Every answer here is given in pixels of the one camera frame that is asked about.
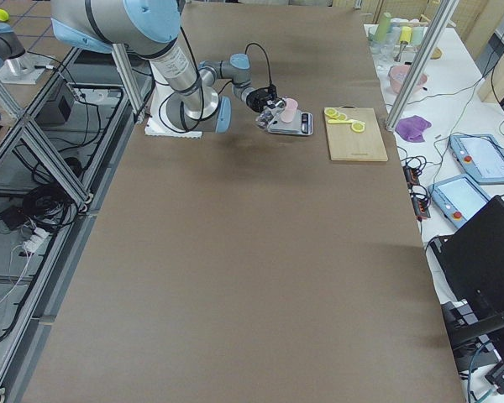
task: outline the pink bowl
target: pink bowl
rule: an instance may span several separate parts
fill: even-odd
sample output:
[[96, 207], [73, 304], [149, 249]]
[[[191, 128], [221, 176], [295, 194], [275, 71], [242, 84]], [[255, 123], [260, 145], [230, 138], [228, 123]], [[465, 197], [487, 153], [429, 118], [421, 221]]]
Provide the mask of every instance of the pink bowl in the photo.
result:
[[[411, 66], [409, 65], [393, 65], [388, 72], [388, 78], [390, 79], [390, 86], [392, 90], [397, 94], [402, 89], [402, 84], [405, 81], [405, 77], [407, 77], [407, 73]], [[422, 74], [420, 76], [420, 80], [418, 80], [417, 85], [414, 87], [412, 92], [416, 92], [421, 90], [422, 87], [428, 82], [428, 76]]]

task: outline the tennis ball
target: tennis ball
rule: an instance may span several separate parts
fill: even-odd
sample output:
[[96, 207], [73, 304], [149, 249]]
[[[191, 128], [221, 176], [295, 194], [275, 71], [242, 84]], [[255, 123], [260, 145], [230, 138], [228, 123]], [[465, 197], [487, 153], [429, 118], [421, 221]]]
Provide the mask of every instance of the tennis ball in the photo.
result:
[[4, 10], [3, 8], [0, 8], [0, 21], [2, 22], [6, 22], [9, 20], [9, 14], [6, 10]]

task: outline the wooden cutting board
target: wooden cutting board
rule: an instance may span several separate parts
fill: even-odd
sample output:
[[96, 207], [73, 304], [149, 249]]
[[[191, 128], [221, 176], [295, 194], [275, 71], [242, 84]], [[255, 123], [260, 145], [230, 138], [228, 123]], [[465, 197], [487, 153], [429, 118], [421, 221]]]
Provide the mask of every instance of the wooden cutting board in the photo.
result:
[[332, 161], [388, 161], [381, 131], [372, 108], [367, 107], [336, 107], [345, 113], [349, 119], [365, 122], [365, 130], [356, 133], [350, 124], [328, 123], [329, 118], [324, 114], [327, 126], [328, 150]]

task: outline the white plug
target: white plug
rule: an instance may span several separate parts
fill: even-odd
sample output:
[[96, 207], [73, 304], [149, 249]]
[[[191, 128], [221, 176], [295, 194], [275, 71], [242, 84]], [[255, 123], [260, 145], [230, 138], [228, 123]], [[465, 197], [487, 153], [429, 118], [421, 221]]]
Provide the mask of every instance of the white plug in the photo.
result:
[[36, 227], [29, 240], [23, 242], [23, 248], [28, 254], [34, 254], [50, 233], [43, 228]]

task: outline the computer monitor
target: computer monitor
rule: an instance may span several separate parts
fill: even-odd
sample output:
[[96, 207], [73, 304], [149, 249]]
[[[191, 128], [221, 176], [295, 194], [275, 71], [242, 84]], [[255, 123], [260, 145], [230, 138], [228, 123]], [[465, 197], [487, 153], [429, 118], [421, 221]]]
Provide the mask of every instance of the computer monitor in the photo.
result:
[[[448, 242], [441, 266], [458, 300], [479, 319], [504, 311], [504, 201], [493, 197]], [[490, 335], [504, 362], [504, 329]]]

